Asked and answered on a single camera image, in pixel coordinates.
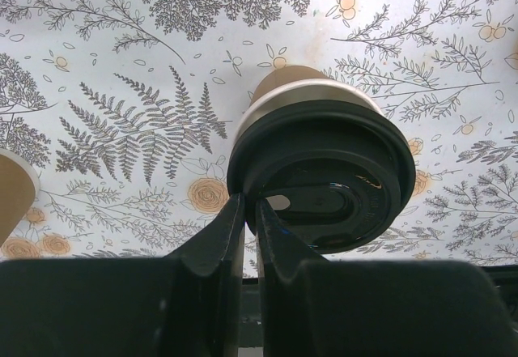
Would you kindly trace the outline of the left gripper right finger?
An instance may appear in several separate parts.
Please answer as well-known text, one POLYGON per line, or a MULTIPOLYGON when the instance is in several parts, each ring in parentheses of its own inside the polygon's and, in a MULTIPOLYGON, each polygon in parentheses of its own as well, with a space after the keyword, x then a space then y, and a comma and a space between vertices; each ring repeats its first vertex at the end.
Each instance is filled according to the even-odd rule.
POLYGON ((486 272, 463 261, 329 261, 257 204, 266 356, 514 356, 486 272))

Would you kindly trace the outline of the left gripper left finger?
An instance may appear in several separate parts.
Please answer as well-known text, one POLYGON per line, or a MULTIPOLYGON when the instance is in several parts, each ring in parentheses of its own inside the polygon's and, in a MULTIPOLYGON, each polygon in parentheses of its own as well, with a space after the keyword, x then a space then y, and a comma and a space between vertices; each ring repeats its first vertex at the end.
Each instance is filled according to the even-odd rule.
POLYGON ((235 356, 244 197, 165 257, 1 264, 4 356, 235 356))

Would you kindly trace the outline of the black coffee cup lid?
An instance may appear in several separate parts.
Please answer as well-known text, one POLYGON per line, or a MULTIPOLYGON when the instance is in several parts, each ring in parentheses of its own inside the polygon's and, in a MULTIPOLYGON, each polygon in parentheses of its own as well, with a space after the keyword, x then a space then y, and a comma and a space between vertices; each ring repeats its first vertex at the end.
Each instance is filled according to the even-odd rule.
POLYGON ((402 132, 357 104, 314 100, 275 109, 247 125, 234 143, 227 189, 256 205, 282 196, 285 229, 318 253, 350 251, 380 236, 414 191, 414 158, 402 132))

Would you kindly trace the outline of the brown paper coffee cup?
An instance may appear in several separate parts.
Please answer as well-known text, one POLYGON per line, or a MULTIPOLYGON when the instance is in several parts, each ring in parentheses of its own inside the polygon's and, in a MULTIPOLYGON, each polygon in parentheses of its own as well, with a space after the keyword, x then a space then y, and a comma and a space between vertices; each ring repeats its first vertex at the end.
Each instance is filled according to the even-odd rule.
POLYGON ((381 108, 364 91, 332 79, 308 66, 286 66, 267 74, 257 85, 251 103, 237 126, 237 140, 254 122, 276 109, 314 100, 336 100, 369 108, 381 108))

